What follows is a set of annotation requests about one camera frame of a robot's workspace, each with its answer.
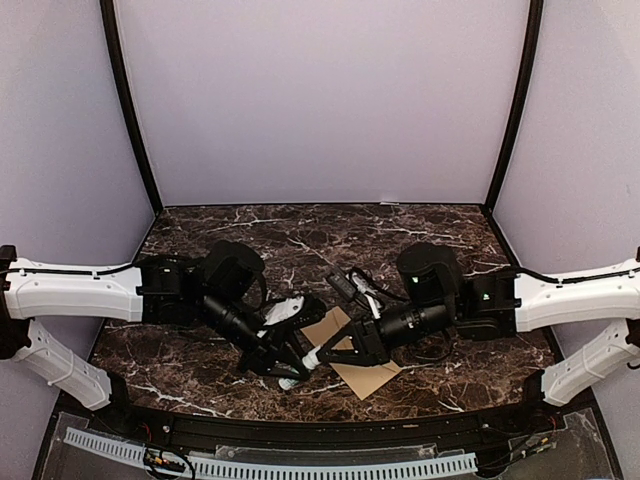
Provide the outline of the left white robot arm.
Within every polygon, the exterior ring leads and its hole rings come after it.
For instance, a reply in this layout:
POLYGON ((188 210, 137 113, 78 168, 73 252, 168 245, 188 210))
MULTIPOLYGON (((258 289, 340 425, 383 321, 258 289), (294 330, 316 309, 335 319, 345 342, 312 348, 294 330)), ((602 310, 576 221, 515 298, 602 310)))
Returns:
POLYGON ((200 321, 241 351, 238 368, 279 377, 289 388, 309 378, 317 350, 304 352, 298 330, 321 320, 322 301, 301 295, 246 304, 253 285, 267 292, 265 264, 250 247, 219 241, 196 259, 152 256, 116 267, 50 265, 1 248, 1 357, 23 362, 50 386, 101 412, 120 436, 141 427, 126 382, 82 360, 40 323, 50 316, 104 317, 129 323, 190 325, 200 321))

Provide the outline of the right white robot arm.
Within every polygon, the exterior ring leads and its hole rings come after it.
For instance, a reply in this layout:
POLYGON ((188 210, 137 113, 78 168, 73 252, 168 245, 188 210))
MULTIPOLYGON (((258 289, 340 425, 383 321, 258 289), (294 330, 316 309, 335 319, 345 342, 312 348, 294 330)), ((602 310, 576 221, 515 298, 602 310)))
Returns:
POLYGON ((508 267, 465 279, 451 248, 416 243, 400 253, 396 268, 407 304, 350 321, 307 355, 308 365, 383 365, 393 349, 449 327, 463 338, 492 340, 564 323, 609 320, 573 355, 526 379, 524 401, 511 410, 510 424, 530 434, 547 420, 549 405, 569 403, 639 355, 636 259, 558 277, 508 267))

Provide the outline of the small white-capped glue bottle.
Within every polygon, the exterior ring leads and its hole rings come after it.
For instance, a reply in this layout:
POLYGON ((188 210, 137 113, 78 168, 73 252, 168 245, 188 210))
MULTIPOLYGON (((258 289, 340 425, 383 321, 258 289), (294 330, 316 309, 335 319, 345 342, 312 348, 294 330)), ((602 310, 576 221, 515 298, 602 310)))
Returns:
POLYGON ((283 390, 290 390, 298 385, 302 381, 306 381, 310 378, 310 374, 312 371, 308 371, 301 360, 300 367, 291 367, 290 371, 294 374, 293 378, 280 378, 278 380, 278 385, 283 390))

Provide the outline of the white glue bottle cap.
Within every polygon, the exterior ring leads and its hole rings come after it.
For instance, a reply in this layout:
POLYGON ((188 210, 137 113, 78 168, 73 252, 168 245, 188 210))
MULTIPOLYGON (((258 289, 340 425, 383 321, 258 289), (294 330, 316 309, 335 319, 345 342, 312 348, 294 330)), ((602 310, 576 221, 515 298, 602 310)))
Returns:
POLYGON ((302 363, 308 371, 315 370, 322 363, 318 358, 318 351, 318 348, 314 348, 303 357, 302 363))

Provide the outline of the brown kraft envelope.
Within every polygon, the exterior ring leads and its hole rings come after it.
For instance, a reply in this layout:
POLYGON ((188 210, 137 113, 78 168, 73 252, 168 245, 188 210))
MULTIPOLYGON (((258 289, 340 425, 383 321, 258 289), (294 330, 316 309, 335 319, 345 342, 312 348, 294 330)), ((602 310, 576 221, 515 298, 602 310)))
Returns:
MULTIPOLYGON (((317 347, 329 340, 350 320, 340 307, 334 307, 320 322, 303 328, 302 334, 317 347)), ((366 399, 400 373, 400 367, 394 361, 371 367, 336 363, 329 363, 329 366, 360 400, 366 399)))

